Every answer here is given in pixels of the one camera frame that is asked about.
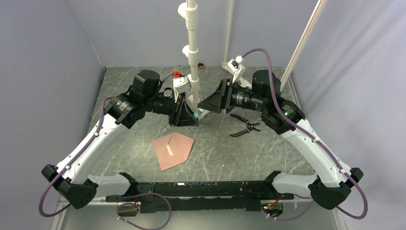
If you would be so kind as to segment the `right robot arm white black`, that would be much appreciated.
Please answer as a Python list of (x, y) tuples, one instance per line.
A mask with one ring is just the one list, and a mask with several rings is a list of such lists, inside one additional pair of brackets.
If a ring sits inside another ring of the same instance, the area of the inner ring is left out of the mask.
[(338, 207), (351, 193), (353, 181), (359, 182), (363, 172), (340, 163), (316, 142), (316, 134), (304, 113), (292, 101), (281, 97), (280, 80), (272, 77), (277, 105), (274, 105), (269, 71), (258, 70), (252, 76), (251, 88), (244, 88), (231, 79), (222, 79), (214, 93), (202, 100), (198, 107), (213, 113), (235, 107), (261, 112), (264, 124), (289, 141), (313, 167), (313, 175), (289, 175), (273, 171), (264, 180), (264, 194), (270, 199), (280, 194), (295, 194), (312, 198), (321, 207), (332, 210)]

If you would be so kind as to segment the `green glue stick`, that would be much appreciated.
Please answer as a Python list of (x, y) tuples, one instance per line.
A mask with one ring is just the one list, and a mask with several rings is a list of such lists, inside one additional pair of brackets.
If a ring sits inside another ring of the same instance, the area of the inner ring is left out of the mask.
[(204, 112), (204, 110), (201, 109), (197, 109), (194, 113), (193, 113), (193, 117), (198, 120), (199, 117), (202, 115), (202, 113)]

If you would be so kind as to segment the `cream paper letter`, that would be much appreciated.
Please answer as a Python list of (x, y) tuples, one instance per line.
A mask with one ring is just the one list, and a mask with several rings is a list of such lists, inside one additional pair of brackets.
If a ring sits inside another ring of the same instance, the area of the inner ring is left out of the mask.
[(168, 154), (169, 154), (170, 156), (174, 156), (174, 153), (173, 153), (173, 151), (172, 151), (170, 145), (168, 144), (166, 147), (167, 147)]

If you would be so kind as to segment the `pink brown envelope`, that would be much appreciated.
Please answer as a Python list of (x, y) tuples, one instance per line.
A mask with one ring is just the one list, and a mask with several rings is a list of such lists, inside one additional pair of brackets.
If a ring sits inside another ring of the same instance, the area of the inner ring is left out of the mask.
[[(171, 133), (153, 140), (152, 145), (161, 171), (186, 162), (192, 150), (193, 143), (194, 139), (180, 133)], [(168, 154), (166, 147), (168, 144), (174, 156)]]

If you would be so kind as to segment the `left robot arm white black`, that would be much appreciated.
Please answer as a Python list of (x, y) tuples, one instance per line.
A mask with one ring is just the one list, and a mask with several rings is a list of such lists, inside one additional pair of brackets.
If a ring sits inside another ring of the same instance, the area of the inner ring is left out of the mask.
[(177, 71), (170, 76), (173, 86), (164, 88), (164, 80), (157, 72), (140, 71), (124, 93), (103, 101), (98, 122), (80, 144), (58, 164), (48, 164), (42, 169), (51, 187), (70, 206), (80, 209), (102, 196), (121, 197), (125, 201), (136, 198), (138, 183), (129, 174), (92, 176), (91, 171), (114, 140), (146, 113), (166, 115), (174, 127), (198, 126), (197, 117), (186, 102), (191, 77)]

